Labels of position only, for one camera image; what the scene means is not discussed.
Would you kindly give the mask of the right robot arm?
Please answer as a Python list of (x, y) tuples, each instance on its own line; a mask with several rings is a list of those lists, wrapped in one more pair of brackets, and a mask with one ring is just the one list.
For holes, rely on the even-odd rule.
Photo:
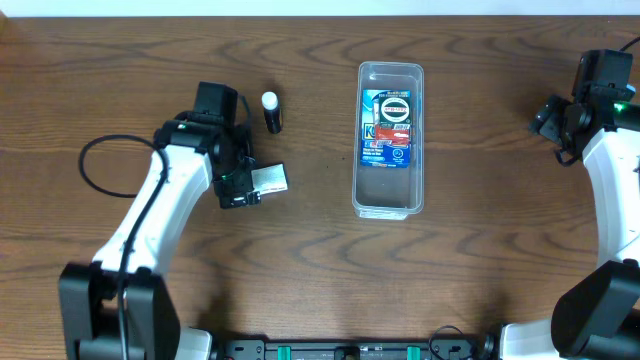
[(550, 318), (501, 329), (500, 359), (639, 356), (639, 108), (594, 99), (582, 151), (594, 194), (596, 269), (557, 301)]

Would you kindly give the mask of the green white medicine box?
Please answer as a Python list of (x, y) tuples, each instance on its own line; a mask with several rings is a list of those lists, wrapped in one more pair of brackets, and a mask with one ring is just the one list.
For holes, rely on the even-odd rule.
[(288, 181), (283, 164), (254, 169), (251, 171), (254, 190), (267, 195), (288, 190)]

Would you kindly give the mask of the red small box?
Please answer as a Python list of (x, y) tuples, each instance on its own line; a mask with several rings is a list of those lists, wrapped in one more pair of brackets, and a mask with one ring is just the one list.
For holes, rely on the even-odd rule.
[(411, 142), (411, 126), (396, 124), (390, 127), (375, 126), (375, 140), (378, 145), (408, 146)]

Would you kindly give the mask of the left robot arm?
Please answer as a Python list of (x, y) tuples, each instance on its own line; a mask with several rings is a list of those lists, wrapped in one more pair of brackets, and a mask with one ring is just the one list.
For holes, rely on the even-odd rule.
[(58, 281), (70, 359), (215, 359), (214, 336), (181, 325), (165, 275), (196, 203), (213, 190), (221, 208), (257, 205), (250, 129), (183, 113), (141, 144), (149, 172), (111, 238)]

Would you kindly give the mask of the dark bottle white cap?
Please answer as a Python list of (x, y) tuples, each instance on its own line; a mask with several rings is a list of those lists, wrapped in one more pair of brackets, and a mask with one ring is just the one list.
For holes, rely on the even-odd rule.
[(278, 96), (271, 91), (265, 92), (261, 97), (263, 113), (267, 129), (272, 134), (282, 131), (281, 110)]

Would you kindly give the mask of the green round-label box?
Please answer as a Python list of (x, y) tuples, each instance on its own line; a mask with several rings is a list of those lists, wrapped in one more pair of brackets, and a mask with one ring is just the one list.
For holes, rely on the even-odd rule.
[(384, 93), (378, 96), (379, 124), (382, 127), (411, 123), (410, 97), (407, 94)]

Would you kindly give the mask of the blue Kool Fever box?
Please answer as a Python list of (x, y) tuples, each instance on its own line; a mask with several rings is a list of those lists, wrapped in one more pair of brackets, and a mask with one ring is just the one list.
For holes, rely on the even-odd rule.
[[(408, 146), (378, 145), (375, 140), (375, 126), (379, 124), (378, 96), (384, 93), (407, 94), (411, 107), (411, 142)], [(411, 160), (414, 111), (411, 106), (410, 90), (364, 89), (362, 92), (360, 120), (360, 162), (364, 166), (408, 168)]]

